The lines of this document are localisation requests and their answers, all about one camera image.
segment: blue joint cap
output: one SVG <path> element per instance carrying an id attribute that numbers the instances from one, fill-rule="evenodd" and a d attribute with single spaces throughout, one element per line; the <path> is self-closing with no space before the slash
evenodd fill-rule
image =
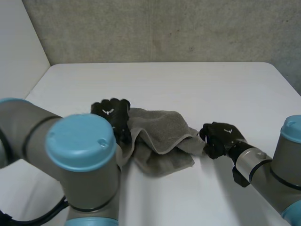
<path id="1" fill-rule="evenodd" d="M 89 172 L 115 156 L 112 126 L 95 114 L 75 114 L 57 121 L 46 135 L 46 152 L 59 167 Z"/>
<path id="2" fill-rule="evenodd" d="M 118 226 L 118 221 L 111 218 L 74 218 L 67 220 L 65 226 Z"/>
<path id="3" fill-rule="evenodd" d="M 281 128 L 281 135 L 290 141 L 301 144 L 301 115 L 288 117 Z"/>
<path id="4" fill-rule="evenodd" d="M 14 101 L 14 100 L 22 100 L 22 101 L 29 102 L 29 101 L 24 100 L 24 99 L 7 97 L 7 98 L 0 99 L 0 104 L 2 104 L 2 103 L 4 103 L 4 102 L 7 102 L 7 101 Z"/>
<path id="5" fill-rule="evenodd" d="M 287 207 L 281 214 L 282 218 L 292 226 L 301 226 L 301 200 Z"/>

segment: white wall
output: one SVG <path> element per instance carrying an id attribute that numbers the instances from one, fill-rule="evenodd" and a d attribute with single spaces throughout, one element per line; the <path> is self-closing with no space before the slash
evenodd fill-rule
<path id="1" fill-rule="evenodd" d="M 50 67 L 21 0 L 0 0 L 0 98 L 26 97 Z"/>

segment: white table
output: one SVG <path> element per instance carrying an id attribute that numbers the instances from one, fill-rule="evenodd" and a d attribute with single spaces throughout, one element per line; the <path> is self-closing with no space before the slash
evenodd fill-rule
<path id="1" fill-rule="evenodd" d="M 212 121 L 234 124 L 271 156 L 285 118 L 301 113 L 301 97 L 267 63 L 55 65 L 27 100 L 67 116 L 88 113 L 93 102 L 111 97 L 126 98 L 132 107 L 178 111 L 196 129 Z M 194 160 L 193 167 L 163 178 L 149 178 L 128 164 L 119 225 L 288 225 L 251 186 L 233 181 L 230 159 Z M 23 161 L 0 170 L 0 180 L 0 209 L 16 219 L 44 214 L 63 195 L 58 182 Z M 46 225 L 62 226 L 66 215 L 64 210 Z"/>

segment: black ring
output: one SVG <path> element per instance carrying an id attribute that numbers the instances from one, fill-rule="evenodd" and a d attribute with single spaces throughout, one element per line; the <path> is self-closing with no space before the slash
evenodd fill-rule
<path id="1" fill-rule="evenodd" d="M 118 185 L 117 185 L 117 189 L 115 191 L 115 193 L 113 194 L 113 196 L 111 198 L 108 199 L 108 201 L 106 201 L 104 204 L 98 206 L 98 207 L 95 207 L 95 208 L 92 208 L 92 209 L 81 209 L 81 208 L 77 208 L 75 206 L 72 206 L 70 203 L 68 203 L 73 209 L 77 210 L 77 211 L 80 211 L 80 212 L 93 212 L 93 211 L 96 211 L 96 210 L 100 210 L 101 208 L 105 207 L 106 205 L 108 205 L 114 198 L 115 196 L 117 195 L 119 189 L 120 189 L 120 175 L 121 173 L 119 173 L 119 178 L 118 178 Z"/>
<path id="2" fill-rule="evenodd" d="M 298 191 L 301 191 L 301 186 L 299 185 L 294 185 L 294 184 L 291 184 L 289 182 L 287 182 L 286 180 L 283 180 L 282 178 L 280 178 L 273 170 L 272 168 L 270 168 L 270 173 L 272 174 L 272 176 L 277 180 L 279 181 L 281 184 L 285 185 L 285 186 L 288 186 L 292 189 L 296 189 Z"/>
<path id="3" fill-rule="evenodd" d="M 44 118 L 43 120 L 39 121 L 34 127 L 32 127 L 32 129 L 29 131 L 29 133 L 27 134 L 27 136 L 25 137 L 25 140 L 23 142 L 23 145 L 22 145 L 22 154 L 23 154 L 23 158 L 28 161 L 27 159 L 27 145 L 28 145 L 28 142 L 30 141 L 33 133 L 37 130 L 38 127 L 40 127 L 40 125 L 42 125 L 43 123 L 51 120 L 51 119 L 57 119 L 57 118 L 61 118 L 60 116 L 49 116 L 47 118 Z"/>
<path id="4" fill-rule="evenodd" d="M 272 161 L 272 159 L 266 159 L 266 160 L 263 160 L 262 162 L 258 163 L 250 172 L 249 182 L 251 183 L 254 173 L 256 172 L 256 170 L 259 169 L 260 166 L 262 166 L 265 163 L 271 162 L 271 161 Z"/>
<path id="5" fill-rule="evenodd" d="M 0 141 L 3 144 L 4 151 L 6 154 L 6 159 L 8 161 L 8 165 L 11 164 L 14 161 L 13 151 L 11 146 L 9 145 L 8 139 L 6 138 L 3 131 L 0 129 Z"/>

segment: gray towel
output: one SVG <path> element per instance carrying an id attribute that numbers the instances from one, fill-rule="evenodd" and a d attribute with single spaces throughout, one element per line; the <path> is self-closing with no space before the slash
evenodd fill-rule
<path id="1" fill-rule="evenodd" d="M 119 165 L 133 156 L 142 171 L 151 176 L 164 176 L 192 166 L 190 154 L 201 155 L 205 146 L 198 132 L 178 112 L 131 108 L 127 124 L 133 142 L 122 146 Z"/>

